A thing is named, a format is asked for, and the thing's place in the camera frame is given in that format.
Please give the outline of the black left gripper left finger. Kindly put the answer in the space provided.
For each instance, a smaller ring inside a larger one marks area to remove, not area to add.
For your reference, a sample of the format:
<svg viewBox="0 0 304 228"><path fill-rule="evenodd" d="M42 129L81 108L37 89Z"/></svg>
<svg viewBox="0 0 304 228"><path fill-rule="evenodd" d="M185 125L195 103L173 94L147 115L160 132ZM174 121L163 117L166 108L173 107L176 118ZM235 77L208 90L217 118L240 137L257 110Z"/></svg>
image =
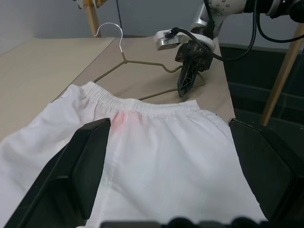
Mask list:
<svg viewBox="0 0 304 228"><path fill-rule="evenodd" d="M103 173L109 118L85 124L43 168L9 228L76 228L90 218Z"/></svg>

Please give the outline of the wooden rack pole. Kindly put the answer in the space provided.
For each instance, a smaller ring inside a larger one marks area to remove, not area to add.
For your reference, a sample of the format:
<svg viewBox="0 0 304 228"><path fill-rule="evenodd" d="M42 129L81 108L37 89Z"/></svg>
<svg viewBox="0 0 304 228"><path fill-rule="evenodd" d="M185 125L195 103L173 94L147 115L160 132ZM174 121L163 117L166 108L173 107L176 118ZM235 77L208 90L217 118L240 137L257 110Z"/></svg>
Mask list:
<svg viewBox="0 0 304 228"><path fill-rule="evenodd" d="M273 89L270 93L269 99L266 103L266 106L264 108L264 111L262 113L260 123L263 126L267 126L269 123L270 117L273 113L273 110L277 104L277 101L280 97L280 94L285 86L285 83L288 79L288 76L290 74L290 71L293 67L293 64L296 60L296 57L298 55L298 52L304 43L304 38L293 41L289 45L289 49L285 54L285 58L281 64L280 70L278 72L278 75L276 77Z"/></svg>
<svg viewBox="0 0 304 228"><path fill-rule="evenodd" d="M101 34L98 31L99 21L97 18L95 7L88 5L85 10L86 10L87 18L88 18L89 27L90 27L93 37L100 38Z"/></svg>

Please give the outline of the thin wire clothes hanger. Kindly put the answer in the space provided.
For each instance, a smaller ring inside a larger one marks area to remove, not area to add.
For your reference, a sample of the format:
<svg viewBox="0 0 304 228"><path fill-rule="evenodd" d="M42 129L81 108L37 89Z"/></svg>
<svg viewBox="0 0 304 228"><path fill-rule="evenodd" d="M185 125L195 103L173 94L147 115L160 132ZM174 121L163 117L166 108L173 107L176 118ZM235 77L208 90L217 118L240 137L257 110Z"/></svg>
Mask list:
<svg viewBox="0 0 304 228"><path fill-rule="evenodd" d="M156 66L156 67L162 67L167 73L175 73L176 71L178 71L179 69L183 70L184 71L184 68L185 66L178 66L177 68L173 69L173 70L169 70L164 64L161 64L161 63L155 63L155 62L145 62L145 61L135 61L135 60L128 60L126 57L125 57L125 54L124 54L124 51L122 49L122 40L123 40L123 36L124 36L124 33L123 33L123 30L122 28L115 24L115 23L112 23L112 22L106 22L106 23L103 23L101 24L98 28L97 28L97 31L96 31L96 34L94 35L94 37L97 37L98 34L100 34L100 29L102 26L104 25L114 25L116 27L119 28L119 31L121 33L121 37L120 37L120 40L119 40L119 49L120 49L120 52L121 52L121 55L122 55L122 58L123 58L123 61L120 62L119 64L117 64L116 66L114 66L113 68L111 68L110 70L108 70L107 72L105 72L104 74L102 74L101 76L99 76L98 78L96 78L93 82L94 83L97 83L98 81L100 81L102 78L106 77L108 74L112 73L113 71L115 71L116 69L118 69L120 66L122 65L126 65L128 63L130 64L139 64L139 65L147 65L147 66ZM181 88L180 87L177 87L177 88L174 88L174 89L169 89L169 90L165 90L165 91L162 91L162 92L158 92L156 94L153 94L153 95L149 95L149 96L146 96L146 97L142 97L142 98L139 98L139 100L146 100L146 99L149 99L149 98L152 98L152 97L157 97L157 96L160 96L160 95L163 95L163 94L166 94L166 93L170 93L170 92L175 92L175 91L178 91L179 93L181 92Z"/></svg>

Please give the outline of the yellow hanging object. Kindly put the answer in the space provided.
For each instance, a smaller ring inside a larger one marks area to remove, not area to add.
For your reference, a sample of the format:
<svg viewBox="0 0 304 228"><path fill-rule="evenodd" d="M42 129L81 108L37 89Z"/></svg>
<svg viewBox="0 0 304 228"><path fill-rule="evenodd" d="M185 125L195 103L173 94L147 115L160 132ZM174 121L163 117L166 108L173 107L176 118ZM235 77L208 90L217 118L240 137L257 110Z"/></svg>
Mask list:
<svg viewBox="0 0 304 228"><path fill-rule="evenodd" d="M108 0L72 0L75 1L79 9L85 9L87 7L100 8Z"/></svg>

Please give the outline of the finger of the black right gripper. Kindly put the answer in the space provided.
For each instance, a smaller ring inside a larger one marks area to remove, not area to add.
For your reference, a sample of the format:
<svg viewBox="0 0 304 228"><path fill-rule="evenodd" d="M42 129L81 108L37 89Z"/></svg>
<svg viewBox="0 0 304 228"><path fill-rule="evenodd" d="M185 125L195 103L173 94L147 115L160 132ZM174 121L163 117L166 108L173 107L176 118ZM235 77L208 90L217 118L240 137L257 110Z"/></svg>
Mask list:
<svg viewBox="0 0 304 228"><path fill-rule="evenodd" d="M193 88L198 68L198 62L195 60L187 60L183 63L177 82L179 98L183 98Z"/></svg>

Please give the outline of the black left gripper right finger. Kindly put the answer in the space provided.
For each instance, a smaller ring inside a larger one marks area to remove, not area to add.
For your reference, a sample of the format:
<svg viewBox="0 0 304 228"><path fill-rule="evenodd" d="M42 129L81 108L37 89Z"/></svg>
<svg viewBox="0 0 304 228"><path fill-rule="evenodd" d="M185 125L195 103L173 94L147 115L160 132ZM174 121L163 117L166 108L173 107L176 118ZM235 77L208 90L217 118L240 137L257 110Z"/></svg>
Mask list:
<svg viewBox="0 0 304 228"><path fill-rule="evenodd" d="M271 129L228 123L242 172L268 220L304 220L304 160Z"/></svg>

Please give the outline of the white shorts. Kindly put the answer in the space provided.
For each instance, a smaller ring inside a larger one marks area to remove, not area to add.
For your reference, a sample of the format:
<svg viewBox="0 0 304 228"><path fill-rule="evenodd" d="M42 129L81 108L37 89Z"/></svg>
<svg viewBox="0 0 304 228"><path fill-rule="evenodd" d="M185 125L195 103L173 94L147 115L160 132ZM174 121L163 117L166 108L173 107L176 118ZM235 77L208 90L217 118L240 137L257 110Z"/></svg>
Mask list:
<svg viewBox="0 0 304 228"><path fill-rule="evenodd" d="M85 228L106 220L265 219L220 117L194 100L148 104L89 82L69 86L28 126L0 142L0 228L75 131L103 118L111 120L104 171Z"/></svg>

